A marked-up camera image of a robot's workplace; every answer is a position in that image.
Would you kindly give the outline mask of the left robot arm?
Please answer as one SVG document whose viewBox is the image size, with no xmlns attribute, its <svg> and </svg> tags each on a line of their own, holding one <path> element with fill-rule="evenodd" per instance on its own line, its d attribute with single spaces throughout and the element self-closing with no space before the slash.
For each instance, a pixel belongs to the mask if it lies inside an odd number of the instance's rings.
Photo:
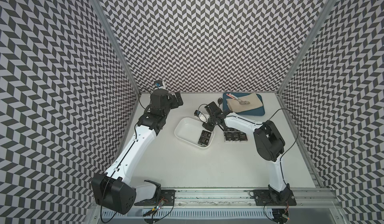
<svg viewBox="0 0 384 224">
<path fill-rule="evenodd" d="M 170 110 L 184 102 L 179 92 L 171 94 L 165 89 L 154 90 L 150 98 L 121 154 L 103 174 L 95 174 L 91 181 L 96 204 L 120 214 L 126 214 L 136 203 L 160 200 L 159 183 L 145 180 L 132 186 L 131 181 L 147 147 L 166 124 Z"/>
</svg>

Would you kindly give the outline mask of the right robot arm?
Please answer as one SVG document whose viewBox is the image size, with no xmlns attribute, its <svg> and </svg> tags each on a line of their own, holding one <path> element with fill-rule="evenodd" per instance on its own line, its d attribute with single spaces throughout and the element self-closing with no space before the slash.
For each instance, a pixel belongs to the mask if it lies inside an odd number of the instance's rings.
<svg viewBox="0 0 384 224">
<path fill-rule="evenodd" d="M 222 130 L 234 128 L 248 136 L 253 136 L 257 152 L 267 164 L 270 200 L 274 204 L 286 202 L 290 198 L 291 190 L 282 171 L 285 141 L 274 122 L 270 120 L 256 122 L 230 110 L 222 111 L 215 102 L 205 104 L 204 108 L 209 118 L 203 127 L 208 131 L 219 126 Z"/>
</svg>

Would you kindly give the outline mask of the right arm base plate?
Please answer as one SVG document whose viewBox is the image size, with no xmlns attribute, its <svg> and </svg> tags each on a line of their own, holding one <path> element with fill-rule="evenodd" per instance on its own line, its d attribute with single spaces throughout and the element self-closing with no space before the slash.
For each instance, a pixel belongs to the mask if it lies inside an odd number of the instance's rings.
<svg viewBox="0 0 384 224">
<path fill-rule="evenodd" d="M 257 206 L 296 206 L 297 202 L 293 192 L 285 189 L 281 192 L 275 190 L 253 190 L 253 196 Z"/>
</svg>

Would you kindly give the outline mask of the white plastic storage box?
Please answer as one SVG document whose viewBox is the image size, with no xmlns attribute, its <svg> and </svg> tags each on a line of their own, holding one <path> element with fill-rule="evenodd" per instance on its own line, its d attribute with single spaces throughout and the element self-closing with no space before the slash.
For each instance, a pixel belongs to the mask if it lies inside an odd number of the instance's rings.
<svg viewBox="0 0 384 224">
<path fill-rule="evenodd" d="M 215 137 L 215 131 L 211 132 L 212 135 L 210 137 L 209 145 L 207 147 L 202 147 L 198 144 L 198 140 L 201 137 L 202 130 L 207 131 L 203 127 L 202 122 L 190 117 L 185 117 L 182 118 L 178 123 L 177 127 L 175 128 L 174 134 L 180 141 L 183 141 L 193 147 L 205 150 L 210 147 Z"/>
</svg>

